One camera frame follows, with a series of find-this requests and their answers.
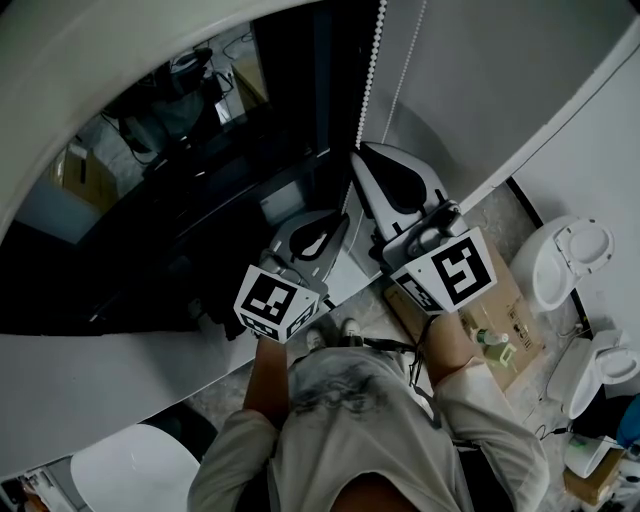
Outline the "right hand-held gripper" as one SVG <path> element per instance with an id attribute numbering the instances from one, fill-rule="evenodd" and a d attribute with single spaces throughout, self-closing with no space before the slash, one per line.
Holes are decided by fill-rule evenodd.
<path id="1" fill-rule="evenodd" d="M 351 164 L 368 216 L 390 241 L 382 249 L 385 268 L 425 313 L 455 312 L 497 283 L 481 230 L 467 226 L 457 203 L 444 202 L 443 185 L 427 163 L 365 142 Z M 403 214 L 418 212 L 430 213 L 404 231 Z"/>

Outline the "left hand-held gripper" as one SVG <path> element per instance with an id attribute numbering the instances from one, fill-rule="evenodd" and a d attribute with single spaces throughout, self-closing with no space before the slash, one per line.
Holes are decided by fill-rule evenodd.
<path id="1" fill-rule="evenodd" d="M 241 324 L 284 343 L 308 323 L 329 296 L 326 279 L 349 224 L 347 214 L 333 210 L 284 222 L 259 263 L 246 271 L 234 303 Z"/>

